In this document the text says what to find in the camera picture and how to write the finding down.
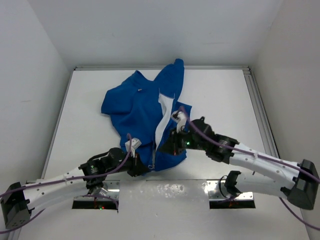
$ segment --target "table surface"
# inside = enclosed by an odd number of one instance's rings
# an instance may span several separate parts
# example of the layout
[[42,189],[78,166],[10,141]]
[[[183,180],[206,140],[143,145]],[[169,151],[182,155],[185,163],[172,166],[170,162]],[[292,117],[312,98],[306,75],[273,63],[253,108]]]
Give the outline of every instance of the table surface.
[[[154,79],[159,70],[141,70]],[[106,91],[133,70],[74,71],[52,145],[45,178],[84,163],[93,155],[119,146],[110,118],[100,112]],[[186,69],[180,102],[192,105],[191,119],[205,116],[216,133],[264,151],[249,91],[241,69]],[[209,209],[207,179],[231,170],[248,170],[187,151],[178,166],[120,180],[119,213],[71,209],[72,199],[46,209],[23,227],[19,240],[308,240],[306,228],[277,197],[254,194],[254,209]],[[292,207],[301,216],[300,210]]]

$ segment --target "white wall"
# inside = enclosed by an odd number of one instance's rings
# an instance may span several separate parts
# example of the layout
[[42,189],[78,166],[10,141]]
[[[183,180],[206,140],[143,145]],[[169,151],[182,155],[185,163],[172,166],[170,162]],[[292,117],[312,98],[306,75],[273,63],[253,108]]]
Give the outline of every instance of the white wall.
[[[285,0],[253,69],[280,156],[311,160],[320,173],[319,12],[319,0]],[[320,192],[304,215],[320,227]]]
[[0,1],[0,32],[2,193],[41,176],[70,73],[27,0]]
[[282,0],[29,0],[69,68],[248,65]]

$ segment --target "jacket sleeve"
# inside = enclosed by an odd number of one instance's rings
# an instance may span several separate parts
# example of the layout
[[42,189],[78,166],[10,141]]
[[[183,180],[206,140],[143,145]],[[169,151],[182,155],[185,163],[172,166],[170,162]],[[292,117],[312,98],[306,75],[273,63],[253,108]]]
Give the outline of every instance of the jacket sleeve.
[[137,88],[130,84],[121,84],[108,90],[101,106],[101,113],[108,115],[129,113],[137,91]]

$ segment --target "blue cloth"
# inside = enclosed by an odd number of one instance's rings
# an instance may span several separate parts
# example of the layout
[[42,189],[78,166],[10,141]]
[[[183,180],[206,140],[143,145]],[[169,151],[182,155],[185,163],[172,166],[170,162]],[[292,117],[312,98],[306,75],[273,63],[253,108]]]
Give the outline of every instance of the blue cloth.
[[[190,114],[192,107],[178,102],[184,83],[184,71],[182,59],[176,59],[174,64],[163,68],[154,81],[135,71],[121,85],[106,92],[101,106],[101,112],[110,115],[112,125],[121,137],[121,148],[126,150],[127,133],[138,138],[141,146],[136,152],[143,164],[155,171],[172,168],[186,158],[186,151],[177,156],[157,151],[153,161],[153,151],[168,139],[170,130],[177,126],[169,119],[161,133],[161,141],[156,145],[156,129],[164,118],[164,111],[170,111],[171,114],[183,105]],[[170,109],[169,105],[159,103],[160,96],[170,102]]]

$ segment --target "blue jacket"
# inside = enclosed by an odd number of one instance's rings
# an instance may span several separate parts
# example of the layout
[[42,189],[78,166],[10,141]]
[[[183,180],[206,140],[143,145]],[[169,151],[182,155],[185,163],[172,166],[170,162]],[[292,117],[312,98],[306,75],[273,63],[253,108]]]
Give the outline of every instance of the blue jacket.
[[172,168],[187,156],[186,151],[172,156],[157,150],[169,137],[177,124],[171,113],[183,105],[188,114],[191,106],[178,102],[184,83],[184,62],[176,59],[167,65],[154,81],[135,71],[121,85],[106,92],[101,106],[103,114],[110,115],[112,125],[119,133],[120,146],[125,151],[127,133],[141,141],[136,150],[143,164],[151,170]]

